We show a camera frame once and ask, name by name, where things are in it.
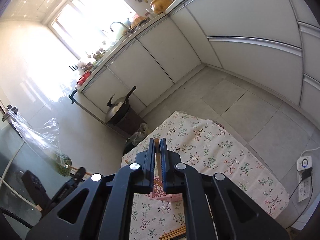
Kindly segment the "light bamboo chopstick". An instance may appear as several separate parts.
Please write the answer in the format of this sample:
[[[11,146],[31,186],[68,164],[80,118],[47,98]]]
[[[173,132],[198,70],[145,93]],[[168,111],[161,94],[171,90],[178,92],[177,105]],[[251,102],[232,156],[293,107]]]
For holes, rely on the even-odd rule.
[[[161,167],[161,151],[160,151],[160,142],[158,138],[154,139],[155,143],[155,157],[156,157],[156,166],[158,173],[159,186],[162,187],[162,167]]]

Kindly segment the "white kitchen cabinets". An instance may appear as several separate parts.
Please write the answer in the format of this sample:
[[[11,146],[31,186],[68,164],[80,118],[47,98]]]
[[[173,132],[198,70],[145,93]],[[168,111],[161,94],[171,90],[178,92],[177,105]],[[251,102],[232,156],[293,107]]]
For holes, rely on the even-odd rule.
[[[319,123],[319,0],[176,0],[113,47],[80,92],[106,111],[112,94],[134,88],[148,113],[203,64]]]

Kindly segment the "clear plastic bag on floor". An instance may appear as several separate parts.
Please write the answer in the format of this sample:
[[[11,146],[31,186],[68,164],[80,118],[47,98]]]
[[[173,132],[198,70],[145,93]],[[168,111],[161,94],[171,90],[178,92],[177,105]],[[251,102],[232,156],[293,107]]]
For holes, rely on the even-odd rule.
[[[130,142],[132,143],[133,146],[137,146],[141,141],[143,141],[149,134],[150,134],[150,129],[146,123],[140,124],[139,129],[133,133],[130,137]]]

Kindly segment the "pink perforated utensil basket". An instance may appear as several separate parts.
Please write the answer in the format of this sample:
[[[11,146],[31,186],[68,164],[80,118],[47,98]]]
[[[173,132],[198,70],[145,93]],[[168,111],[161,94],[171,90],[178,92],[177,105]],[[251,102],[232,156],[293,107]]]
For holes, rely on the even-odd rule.
[[[153,190],[150,193],[150,199],[161,200],[164,202],[178,202],[183,198],[182,194],[166,194],[164,192],[161,180],[158,177],[155,177],[153,181]]]

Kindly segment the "dark brown woven bin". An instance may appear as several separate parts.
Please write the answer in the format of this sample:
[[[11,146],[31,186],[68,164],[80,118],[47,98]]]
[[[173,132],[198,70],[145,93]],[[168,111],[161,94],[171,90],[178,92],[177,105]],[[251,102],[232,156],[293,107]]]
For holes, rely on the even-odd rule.
[[[126,113],[116,113],[107,124],[125,137],[132,136],[145,121],[132,109]]]

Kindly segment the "plastic bag with greens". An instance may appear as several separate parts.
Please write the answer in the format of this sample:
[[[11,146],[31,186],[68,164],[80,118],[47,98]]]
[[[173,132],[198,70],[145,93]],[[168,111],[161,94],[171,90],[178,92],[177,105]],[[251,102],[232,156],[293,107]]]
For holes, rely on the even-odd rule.
[[[58,174],[70,175],[71,158],[60,148],[60,128],[57,118],[48,120],[42,128],[32,128],[18,113],[7,112],[13,127],[33,152],[50,165]]]

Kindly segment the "black wok with lid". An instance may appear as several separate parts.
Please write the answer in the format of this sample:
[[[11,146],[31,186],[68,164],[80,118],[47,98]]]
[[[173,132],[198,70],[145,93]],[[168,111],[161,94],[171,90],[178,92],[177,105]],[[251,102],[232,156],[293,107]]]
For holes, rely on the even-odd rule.
[[[113,94],[108,103],[108,111],[105,116],[105,122],[107,124],[115,125],[126,115],[126,113],[130,109],[129,97],[136,90],[136,86],[134,86],[125,96],[118,98],[115,102],[112,102]]]

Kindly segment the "red basket on counter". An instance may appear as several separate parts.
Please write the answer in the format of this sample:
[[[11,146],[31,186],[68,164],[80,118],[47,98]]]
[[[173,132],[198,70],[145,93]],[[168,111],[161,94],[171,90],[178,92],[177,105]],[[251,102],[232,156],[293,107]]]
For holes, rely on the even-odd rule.
[[[88,79],[88,77],[92,74],[91,71],[87,71],[81,75],[80,79],[77,81],[77,85],[81,86]]]

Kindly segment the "chrome sink faucet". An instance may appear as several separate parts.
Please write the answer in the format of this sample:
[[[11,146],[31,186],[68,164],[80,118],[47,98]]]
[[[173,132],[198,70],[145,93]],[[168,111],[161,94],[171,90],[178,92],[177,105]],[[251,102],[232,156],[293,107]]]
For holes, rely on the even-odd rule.
[[[117,31],[125,31],[126,33],[132,33],[132,30],[127,25],[125,25],[124,23],[119,22],[119,21],[114,21],[110,24],[110,31],[112,33],[114,32],[114,25],[115,24],[117,25],[117,27],[116,27]]]

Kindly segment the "white power strip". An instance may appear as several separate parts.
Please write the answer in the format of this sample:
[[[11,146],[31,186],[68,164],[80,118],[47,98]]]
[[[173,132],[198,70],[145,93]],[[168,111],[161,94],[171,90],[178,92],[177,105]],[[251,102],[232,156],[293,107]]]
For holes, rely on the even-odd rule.
[[[302,156],[297,160],[298,202],[302,202],[310,197],[311,176],[303,175],[303,172],[310,168],[312,168],[312,157],[310,155]]]

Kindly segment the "yellow ceramic pot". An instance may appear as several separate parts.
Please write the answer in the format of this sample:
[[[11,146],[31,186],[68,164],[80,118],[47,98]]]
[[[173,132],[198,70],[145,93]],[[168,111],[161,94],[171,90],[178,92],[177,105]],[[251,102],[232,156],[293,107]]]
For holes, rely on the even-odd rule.
[[[151,7],[155,14],[161,14],[173,3],[172,0],[152,0]]]

